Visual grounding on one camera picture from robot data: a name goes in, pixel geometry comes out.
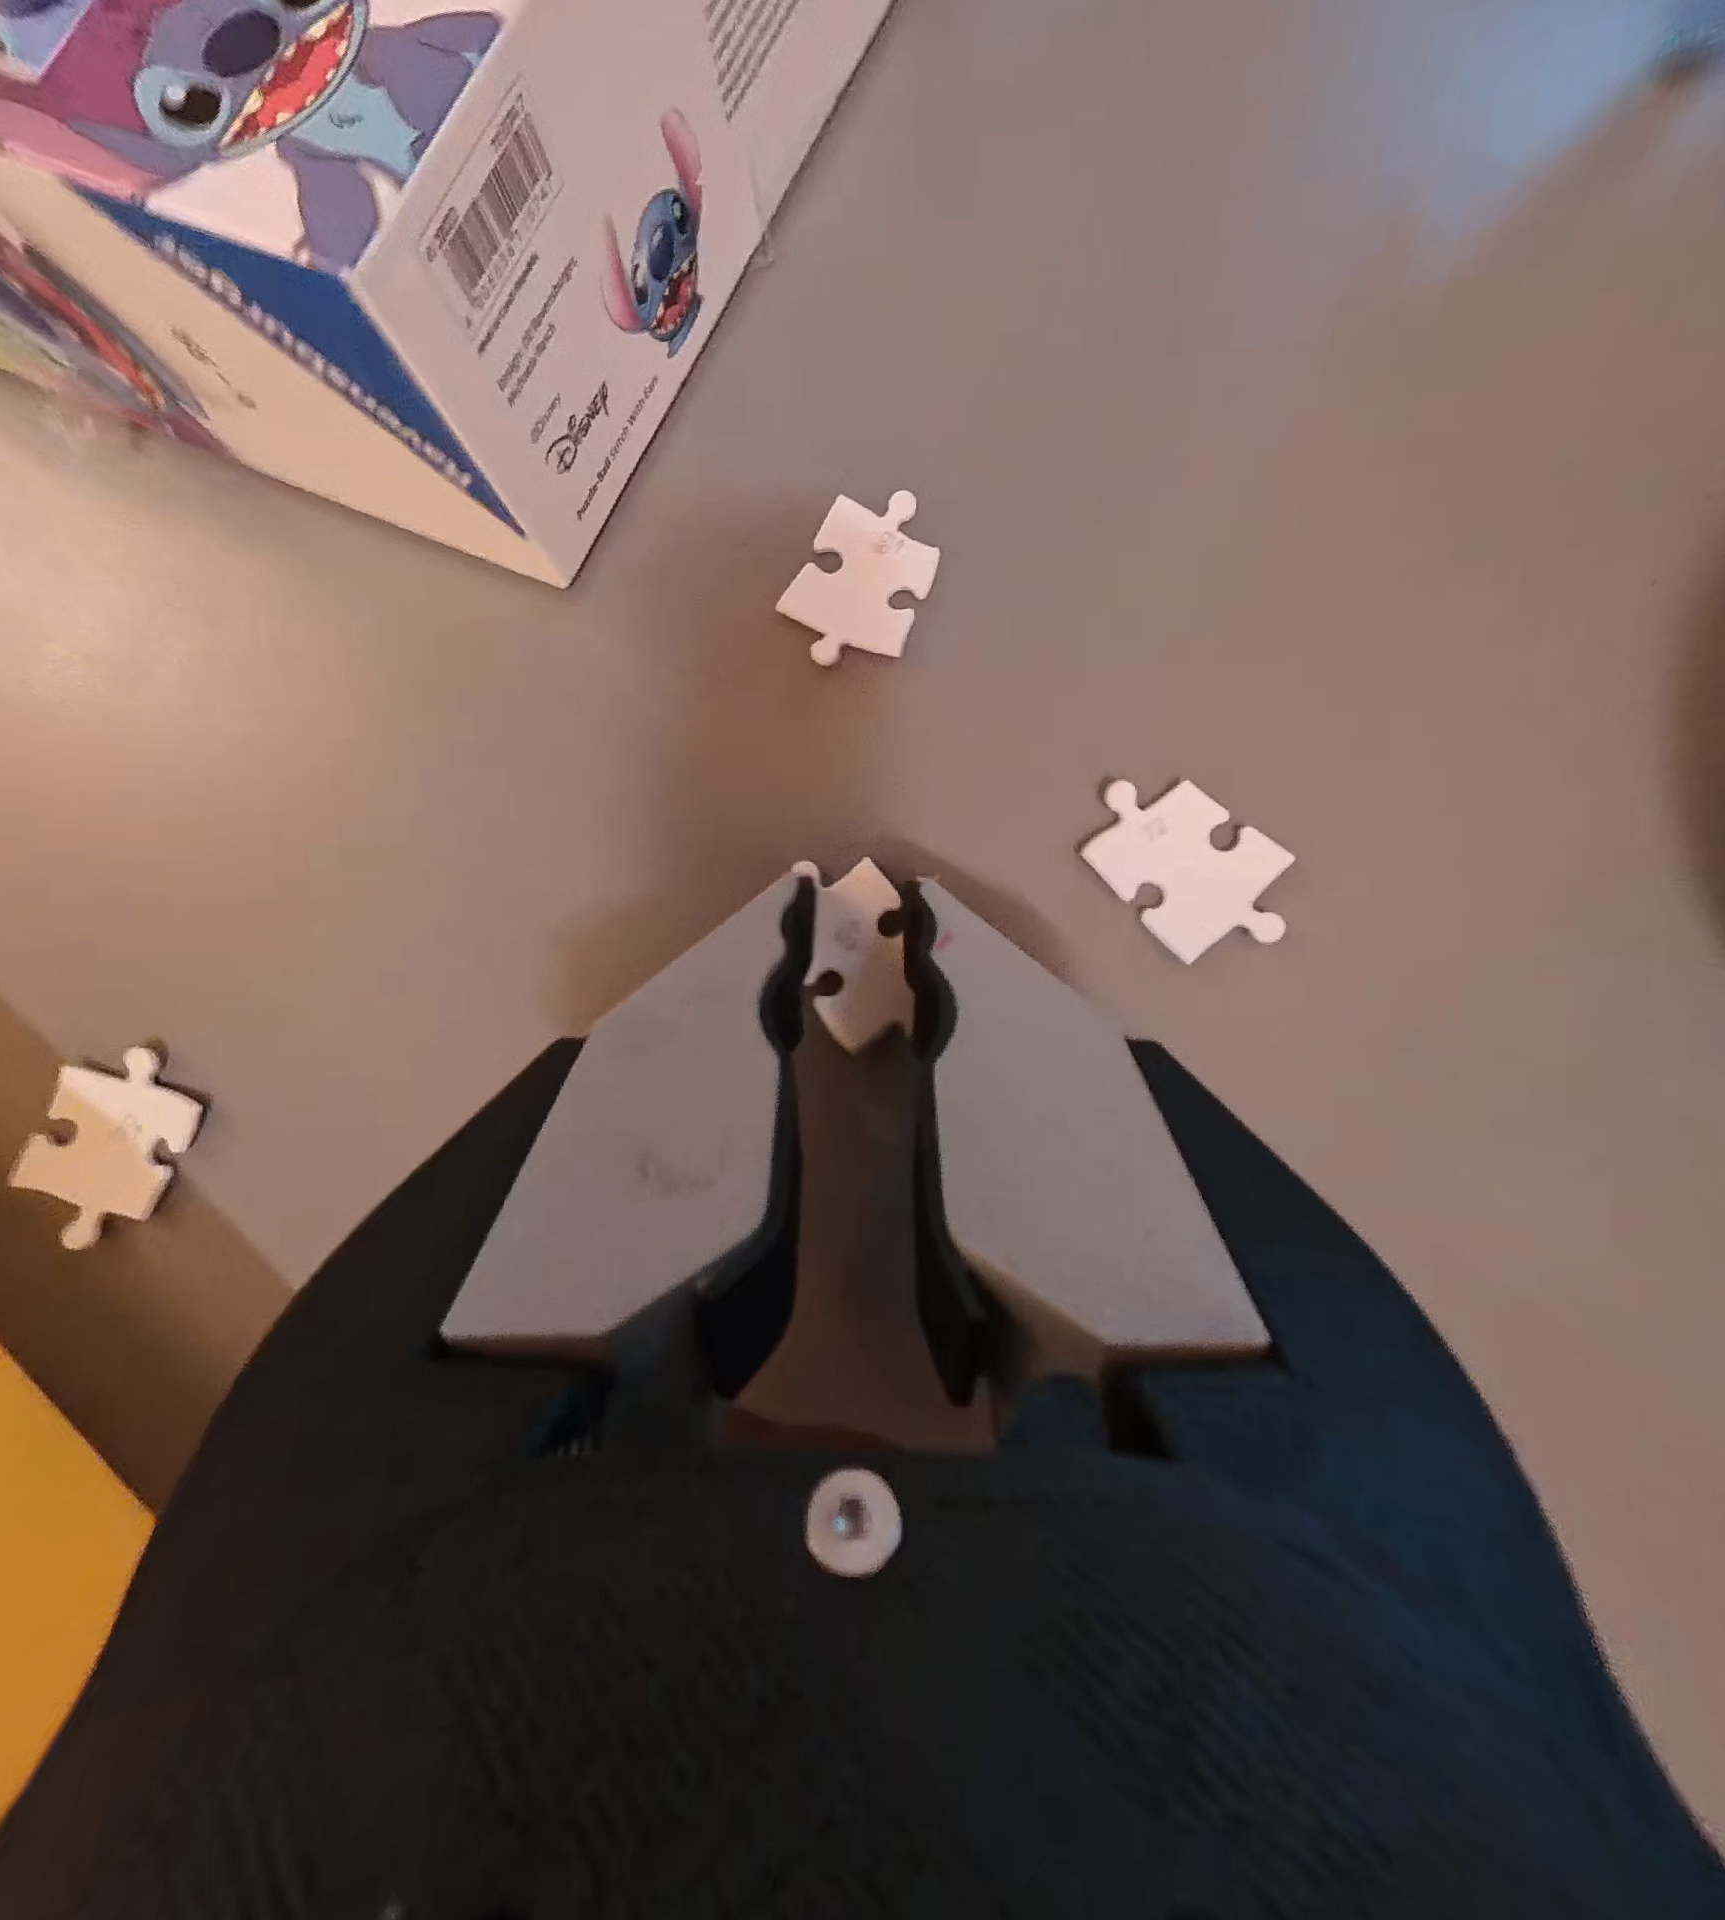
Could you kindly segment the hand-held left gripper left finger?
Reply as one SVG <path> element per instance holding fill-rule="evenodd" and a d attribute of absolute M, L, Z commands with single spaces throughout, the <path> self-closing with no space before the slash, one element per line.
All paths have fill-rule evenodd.
<path fill-rule="evenodd" d="M 600 1354 L 686 1322 L 736 1398 L 798 1272 L 794 1053 L 817 886 L 783 875 L 598 1018 L 442 1322 L 460 1353 Z"/>

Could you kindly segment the cartoon printed puzzle box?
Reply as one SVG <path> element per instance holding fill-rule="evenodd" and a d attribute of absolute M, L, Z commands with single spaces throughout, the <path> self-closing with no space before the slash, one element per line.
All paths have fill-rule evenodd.
<path fill-rule="evenodd" d="M 885 2 L 0 2 L 0 370 L 568 589 Z"/>

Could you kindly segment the white puzzle piece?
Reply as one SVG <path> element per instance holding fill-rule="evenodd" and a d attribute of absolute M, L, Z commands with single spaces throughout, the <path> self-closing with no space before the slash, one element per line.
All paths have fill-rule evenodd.
<path fill-rule="evenodd" d="M 889 1034 L 908 1034 L 915 996 L 907 981 L 901 936 L 902 900 L 870 858 L 829 881 L 811 861 L 792 877 L 811 882 L 817 898 L 814 938 L 804 996 L 830 1040 L 861 1056 Z"/>
<path fill-rule="evenodd" d="M 919 511 L 910 491 L 897 491 L 887 509 L 837 497 L 812 542 L 833 570 L 804 564 L 777 603 L 788 623 L 812 633 L 808 658 L 834 668 L 848 654 L 898 661 L 940 564 L 934 544 L 916 541 L 907 524 Z"/>
<path fill-rule="evenodd" d="M 1113 821 L 1081 845 L 1078 856 L 1139 910 L 1144 932 L 1174 961 L 1193 966 L 1232 935 L 1263 949 L 1281 945 L 1286 923 L 1261 905 L 1297 863 L 1281 843 L 1235 825 L 1190 781 L 1142 802 L 1132 781 L 1113 779 L 1101 802 Z"/>
<path fill-rule="evenodd" d="M 118 1068 L 57 1068 L 46 1126 L 17 1148 L 7 1188 L 70 1211 L 57 1247 L 93 1248 L 105 1224 L 145 1222 L 200 1139 L 206 1100 L 166 1083 L 157 1043 L 124 1049 Z"/>

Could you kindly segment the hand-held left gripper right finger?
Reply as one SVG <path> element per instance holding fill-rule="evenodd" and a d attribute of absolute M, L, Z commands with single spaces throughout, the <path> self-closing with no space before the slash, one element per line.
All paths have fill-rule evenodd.
<path fill-rule="evenodd" d="M 952 1406 L 1230 1364 L 1265 1319 L 1129 1038 L 934 881 L 901 891 L 916 1308 Z"/>

